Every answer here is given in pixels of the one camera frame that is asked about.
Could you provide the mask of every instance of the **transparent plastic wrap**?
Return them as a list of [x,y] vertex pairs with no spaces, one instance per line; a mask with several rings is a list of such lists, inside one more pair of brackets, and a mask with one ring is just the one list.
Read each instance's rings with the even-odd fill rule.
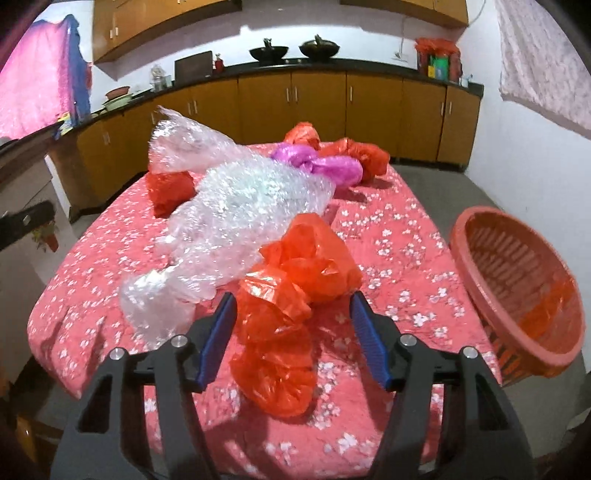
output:
[[243,277],[262,259],[259,248],[279,240],[298,213],[321,215],[333,196],[335,184],[323,176],[247,148],[235,152],[232,162],[208,170],[199,193],[170,216],[157,246],[171,266],[120,288],[124,315],[151,348],[182,331],[194,305],[213,299],[217,287]]
[[205,173],[212,167],[249,158],[252,151],[217,130],[160,107],[168,116],[152,133],[149,170],[152,173],[192,171]]

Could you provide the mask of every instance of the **plastic basket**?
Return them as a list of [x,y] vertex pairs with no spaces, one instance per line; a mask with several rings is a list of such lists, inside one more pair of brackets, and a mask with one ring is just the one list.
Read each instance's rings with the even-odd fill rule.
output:
[[536,232],[500,210],[465,210],[451,250],[499,359],[504,384],[554,377],[579,353],[583,306],[576,282]]

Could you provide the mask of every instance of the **pink tablecloth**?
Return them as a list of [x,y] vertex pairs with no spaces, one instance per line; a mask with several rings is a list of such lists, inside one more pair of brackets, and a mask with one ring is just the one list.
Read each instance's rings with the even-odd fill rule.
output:
[[[400,176],[389,168],[370,186],[333,202],[338,212],[332,226],[363,271],[362,290],[375,311],[431,347],[457,352],[476,346],[498,376],[495,355],[450,252]],[[138,181],[88,229],[33,310],[28,335],[34,355],[76,397],[112,348],[144,350],[119,309],[117,289],[126,275],[166,265],[153,248],[165,227],[165,220],[152,215],[144,180]],[[195,395],[221,471],[309,479],[368,470],[392,395],[368,374],[348,318],[348,299],[316,309],[309,325],[322,352],[318,395],[309,414],[285,422],[244,399],[228,367],[234,339],[217,380]],[[442,389],[434,387],[428,458],[436,448],[442,404]],[[151,444],[160,449],[153,388],[146,389],[145,412]]]

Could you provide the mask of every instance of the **pink curtain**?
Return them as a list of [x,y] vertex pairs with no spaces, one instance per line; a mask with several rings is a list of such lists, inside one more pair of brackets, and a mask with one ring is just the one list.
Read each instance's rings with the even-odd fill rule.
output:
[[73,104],[68,22],[38,21],[0,72],[0,137],[22,138],[56,122]]

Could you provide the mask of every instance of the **gray floor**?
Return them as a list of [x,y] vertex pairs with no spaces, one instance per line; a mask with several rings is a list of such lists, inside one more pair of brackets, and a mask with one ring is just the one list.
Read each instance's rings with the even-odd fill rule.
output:
[[[459,213],[473,205],[494,206],[466,176],[424,167],[395,167],[447,239]],[[79,235],[94,218],[82,218]],[[535,457],[556,451],[570,419],[591,406],[591,381],[579,356],[559,377],[532,377],[505,389],[521,420]],[[55,386],[35,362],[17,382],[15,399],[21,411],[55,427],[65,425],[74,400]]]

